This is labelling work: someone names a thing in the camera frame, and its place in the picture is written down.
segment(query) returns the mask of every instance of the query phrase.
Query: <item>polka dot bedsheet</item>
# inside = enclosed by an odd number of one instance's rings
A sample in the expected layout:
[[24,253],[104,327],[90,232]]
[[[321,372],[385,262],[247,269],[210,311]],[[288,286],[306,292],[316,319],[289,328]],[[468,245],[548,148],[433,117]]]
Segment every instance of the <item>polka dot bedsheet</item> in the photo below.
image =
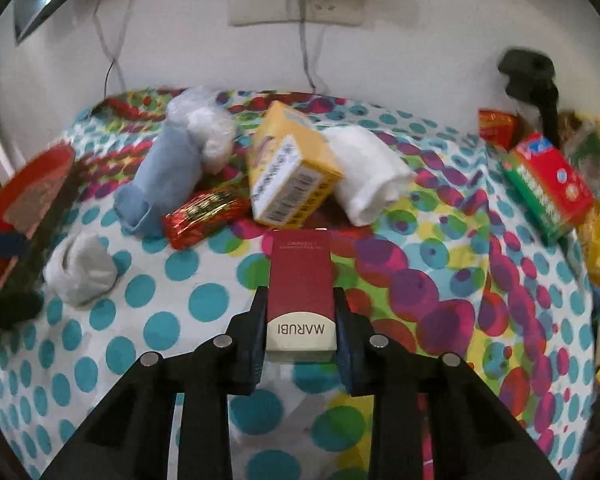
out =
[[[74,308],[48,290],[38,319],[0,342],[0,427],[36,478],[90,409],[147,350],[192,351],[250,306],[269,275],[271,234],[238,221],[194,248],[173,251],[120,227],[112,192],[130,180],[180,90],[109,98],[62,137],[87,154],[84,189],[59,239],[91,230],[119,279]],[[402,110],[292,92],[223,91],[240,125],[222,180],[244,174],[249,134],[272,100],[318,129],[360,124],[416,172],[407,197],[373,225],[332,230],[334,284],[377,332],[414,352],[464,356],[568,478],[592,403],[592,309],[573,235],[544,246],[494,153],[474,134]],[[182,394],[176,399],[175,478]],[[358,480],[370,451],[372,400],[353,399],[326,364],[266,364],[250,397],[230,399],[234,475],[245,480]],[[430,444],[424,476],[432,478]]]

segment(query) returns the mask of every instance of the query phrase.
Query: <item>red snack box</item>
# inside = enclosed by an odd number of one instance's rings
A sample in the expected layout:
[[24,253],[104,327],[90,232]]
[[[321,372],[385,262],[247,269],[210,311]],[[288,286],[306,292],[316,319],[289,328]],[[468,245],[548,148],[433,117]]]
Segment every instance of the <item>red snack box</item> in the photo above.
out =
[[336,349],[330,235],[273,233],[267,354],[274,361],[326,361]]
[[502,169],[524,198],[545,241],[553,242],[580,225],[593,195],[548,140],[534,133],[511,150]]

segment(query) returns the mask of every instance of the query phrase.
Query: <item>screw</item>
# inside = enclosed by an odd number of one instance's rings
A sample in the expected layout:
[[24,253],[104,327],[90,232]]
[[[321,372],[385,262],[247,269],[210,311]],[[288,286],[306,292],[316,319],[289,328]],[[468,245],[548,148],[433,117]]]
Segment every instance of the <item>screw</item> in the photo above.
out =
[[218,348],[227,348],[228,346],[231,346],[231,343],[233,342],[234,340],[231,339],[231,336],[227,334],[217,335],[214,338],[214,345],[216,345]]
[[153,366],[160,359],[160,356],[155,352],[146,352],[140,356],[140,364],[143,366]]
[[375,348],[384,348],[389,344],[389,340],[382,334],[374,334],[369,338],[369,343]]
[[456,354],[444,354],[442,362],[447,366],[455,368],[460,364],[460,358]]

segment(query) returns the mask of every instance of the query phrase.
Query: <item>red box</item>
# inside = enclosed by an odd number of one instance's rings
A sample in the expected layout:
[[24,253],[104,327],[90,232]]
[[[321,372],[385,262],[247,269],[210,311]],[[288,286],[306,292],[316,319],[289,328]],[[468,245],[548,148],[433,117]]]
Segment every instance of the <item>red box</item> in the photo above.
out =
[[336,349],[330,235],[273,233],[267,354],[275,361],[323,361]]

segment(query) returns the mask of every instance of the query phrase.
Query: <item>yellow box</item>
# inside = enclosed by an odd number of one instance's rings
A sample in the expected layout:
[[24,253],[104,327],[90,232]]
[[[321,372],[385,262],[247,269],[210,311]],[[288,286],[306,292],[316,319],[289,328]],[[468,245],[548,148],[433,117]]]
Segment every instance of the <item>yellow box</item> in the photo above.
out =
[[274,101],[247,157],[253,219],[297,228],[342,178],[333,152],[309,118]]

